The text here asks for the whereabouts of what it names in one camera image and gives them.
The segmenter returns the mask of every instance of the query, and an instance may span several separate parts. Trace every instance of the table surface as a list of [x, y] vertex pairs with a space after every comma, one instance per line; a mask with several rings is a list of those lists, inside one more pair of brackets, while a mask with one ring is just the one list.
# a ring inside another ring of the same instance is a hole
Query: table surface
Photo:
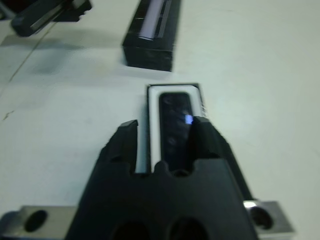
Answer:
[[199, 83], [254, 196], [277, 200], [297, 240], [319, 239], [320, 1], [184, 0], [173, 72], [124, 65], [138, 0], [93, 0], [78, 23], [30, 38], [0, 25], [0, 215], [76, 205], [100, 149], [138, 119], [146, 85]]

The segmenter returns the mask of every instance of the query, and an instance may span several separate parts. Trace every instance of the white strip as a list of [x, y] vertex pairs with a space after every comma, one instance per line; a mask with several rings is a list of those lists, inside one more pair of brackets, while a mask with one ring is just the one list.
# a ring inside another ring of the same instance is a hole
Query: white strip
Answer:
[[154, 39], [163, 4], [164, 0], [151, 0], [139, 34], [140, 38], [151, 41]]
[[159, 34], [158, 34], [158, 38], [163, 38], [164, 37], [165, 28], [166, 28], [166, 24], [167, 24], [167, 20], [168, 20], [168, 16], [169, 16], [170, 7], [171, 7], [171, 0], [166, 1], [164, 13], [163, 13], [163, 16], [162, 16], [161, 26], [160, 26], [160, 30], [159, 30]]
[[151, 86], [149, 88], [149, 130], [150, 130], [150, 160], [151, 171], [155, 170], [157, 162], [161, 161], [160, 107], [159, 98], [163, 93], [187, 93], [190, 97], [194, 116], [203, 117], [200, 91], [192, 85]]

